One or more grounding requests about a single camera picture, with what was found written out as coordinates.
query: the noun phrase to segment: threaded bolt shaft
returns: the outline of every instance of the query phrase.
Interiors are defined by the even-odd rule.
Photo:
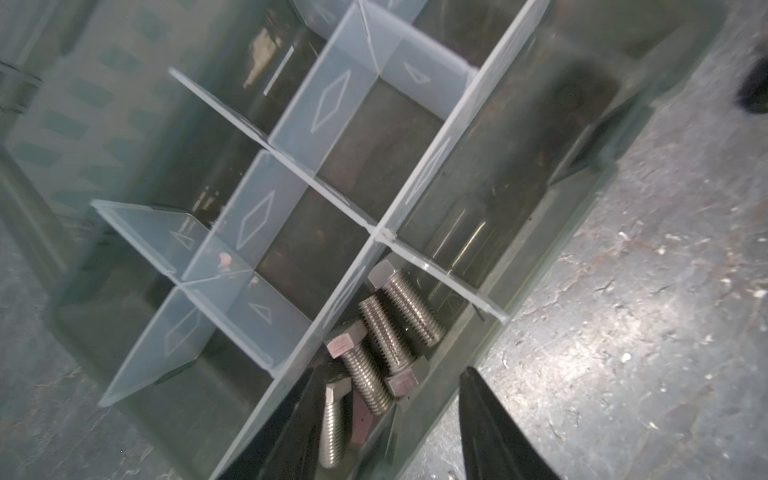
[[[438,344],[445,335],[445,327],[437,321],[432,309],[422,300],[402,271],[395,272],[382,286],[382,290],[406,318],[406,322],[416,330],[424,345]]]
[[[362,343],[343,353],[341,360],[373,415],[382,415],[392,407],[394,398],[384,386],[371,354],[362,347]]]
[[[327,402],[320,428],[319,462],[324,468],[335,468],[344,456],[344,418],[341,402]]]
[[[415,357],[402,341],[376,295],[371,295],[360,302],[360,311],[368,331],[384,354],[389,373],[401,372],[410,366]]]

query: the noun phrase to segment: hexagonal bolt head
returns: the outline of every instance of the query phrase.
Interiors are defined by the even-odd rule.
[[[362,320],[336,327],[326,339],[328,353],[335,359],[358,346],[366,338],[368,329]]]
[[[326,404],[332,405],[338,402],[344,395],[352,392],[352,377],[343,375],[332,382],[326,383]]]
[[[398,399],[424,383],[427,375],[429,362],[424,356],[420,356],[408,368],[387,377],[386,383],[389,391]]]
[[[390,253],[384,260],[378,262],[366,278],[366,285],[374,292],[383,287],[392,275],[403,268],[406,261],[395,253]]]

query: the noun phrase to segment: gray work surface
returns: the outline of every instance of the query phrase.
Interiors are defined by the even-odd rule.
[[[733,103],[768,2],[712,52],[480,365],[563,479],[768,471],[768,116]],[[0,226],[0,478],[178,478],[56,343]],[[464,478],[456,402],[405,478]]]

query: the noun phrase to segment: transparent plastic container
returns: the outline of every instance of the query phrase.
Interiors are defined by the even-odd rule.
[[[185,478],[215,478],[391,250],[449,332],[420,352],[425,384],[319,476],[395,478],[722,12],[701,0],[270,5],[306,30],[254,40],[268,104],[254,114],[168,65],[186,102],[226,121],[228,147],[207,169],[161,162],[125,201],[91,202],[108,227],[52,300],[51,325],[108,383],[101,405],[120,401]],[[285,81],[297,55],[302,80]],[[126,325],[113,333],[96,325],[105,317]],[[216,413],[163,419],[174,402]]]

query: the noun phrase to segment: silver bolt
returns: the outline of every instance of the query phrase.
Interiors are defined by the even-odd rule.
[[[341,462],[346,447],[341,399],[352,391],[352,380],[341,375],[326,384],[326,406],[320,428],[319,462],[324,468],[335,468]]]
[[[389,391],[396,398],[406,395],[424,382],[429,374],[429,362],[424,356],[418,359],[413,356],[376,295],[360,302],[360,310],[389,367],[386,379]]]
[[[394,399],[384,386],[370,352],[362,345],[367,333],[362,320],[357,320],[332,331],[326,347],[333,358],[341,357],[368,410],[378,416],[392,407]]]
[[[368,274],[368,281],[374,291],[384,290],[424,345],[435,346],[445,335],[445,327],[437,321],[432,309],[403,275],[400,269],[404,264],[402,258],[391,253],[373,267]]]

